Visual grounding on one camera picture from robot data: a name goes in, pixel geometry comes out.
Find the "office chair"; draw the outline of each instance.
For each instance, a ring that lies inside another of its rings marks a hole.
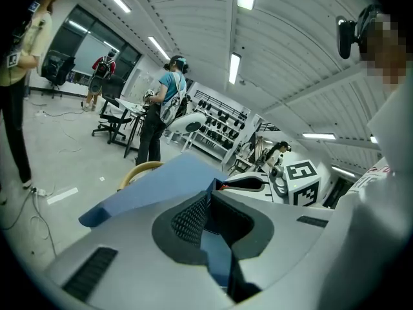
[[[57,72],[55,74],[48,72],[45,75],[46,79],[52,83],[52,89],[51,89],[52,99],[54,98],[54,88],[57,87],[57,89],[60,90],[59,86],[66,83],[67,75],[69,74],[70,71],[72,71],[73,67],[75,66],[74,61],[75,61],[75,58],[70,56],[63,62],[60,68],[57,69]]]
[[[109,103],[119,108],[119,103],[115,100],[115,98],[120,98],[124,84],[125,84],[125,81],[116,75],[112,75],[110,79],[103,80],[102,97],[106,100],[106,102],[102,107],[100,118],[105,119],[106,121],[99,122],[97,129],[94,129],[92,131],[92,137],[95,136],[95,132],[106,132],[107,131],[109,132],[108,143],[111,143],[112,133],[116,132],[117,125],[119,123],[126,124],[132,121],[132,118],[125,118],[123,121],[121,121],[121,119],[118,117],[106,114],[106,108]],[[124,135],[123,133],[118,132],[117,134],[121,135],[123,140],[126,139],[126,135]]]

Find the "window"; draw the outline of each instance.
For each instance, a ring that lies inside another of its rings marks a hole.
[[[112,49],[117,52],[114,57],[115,75],[126,81],[141,54],[93,15],[77,6],[57,31],[43,70],[56,70],[47,64],[61,65],[66,58],[74,56],[75,75],[69,79],[84,85],[94,73],[92,65]]]

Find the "whiteboard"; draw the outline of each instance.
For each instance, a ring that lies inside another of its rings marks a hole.
[[[87,34],[75,55],[75,70],[85,74],[93,74],[92,65],[102,56],[108,55],[110,47],[107,47],[94,36]]]

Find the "gray floor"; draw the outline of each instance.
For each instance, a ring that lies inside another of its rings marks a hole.
[[[80,98],[40,96],[34,92],[25,101],[24,133],[32,168],[33,184],[44,189],[51,197],[76,187],[78,193],[61,201],[48,204],[39,198],[39,207],[47,220],[57,253],[89,232],[78,222],[78,217],[113,194],[124,175],[134,167],[135,153],[123,159],[124,147],[106,143],[108,134],[91,137],[97,127],[99,116],[95,112],[47,116],[64,112],[82,112]],[[17,168],[7,145],[3,122],[0,126],[0,179],[3,185],[1,196],[7,204],[0,207],[0,224],[8,227],[15,220],[28,191],[21,186]],[[136,136],[134,145],[139,146]],[[166,162],[180,155],[182,144],[166,144],[161,138],[161,157]],[[221,170],[221,164],[209,155],[190,149],[201,160]],[[44,223],[35,216],[31,198],[16,225],[5,232],[14,251],[32,267],[43,270],[54,258],[50,240],[46,238]]]

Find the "headset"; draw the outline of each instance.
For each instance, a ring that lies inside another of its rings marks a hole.
[[[379,14],[383,14],[383,9],[380,5],[369,5],[360,13],[357,22],[347,21],[344,16],[336,18],[337,48],[343,59],[350,57],[351,45],[353,43],[359,45],[360,52],[366,52],[367,30]]]

